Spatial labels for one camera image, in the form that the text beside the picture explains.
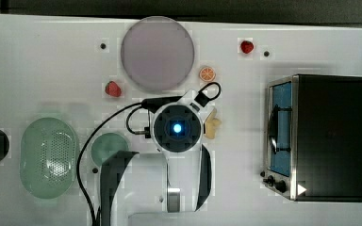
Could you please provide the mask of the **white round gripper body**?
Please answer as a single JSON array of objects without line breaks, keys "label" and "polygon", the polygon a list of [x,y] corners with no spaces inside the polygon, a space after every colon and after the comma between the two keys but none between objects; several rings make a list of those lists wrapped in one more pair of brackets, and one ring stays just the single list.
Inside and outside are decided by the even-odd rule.
[{"label": "white round gripper body", "polygon": [[200,149],[204,132],[202,107],[195,101],[198,92],[190,89],[183,96],[149,100],[154,114],[151,138],[161,152],[186,153]]}]

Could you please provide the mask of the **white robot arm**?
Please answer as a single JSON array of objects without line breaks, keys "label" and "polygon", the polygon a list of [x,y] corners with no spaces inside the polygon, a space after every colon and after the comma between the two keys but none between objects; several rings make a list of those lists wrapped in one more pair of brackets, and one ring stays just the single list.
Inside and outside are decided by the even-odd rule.
[{"label": "white robot arm", "polygon": [[100,167],[99,226],[127,226],[141,213],[195,212],[211,190],[210,153],[203,144],[216,109],[201,91],[150,98],[139,107],[152,116],[140,133],[155,153],[119,150]]}]

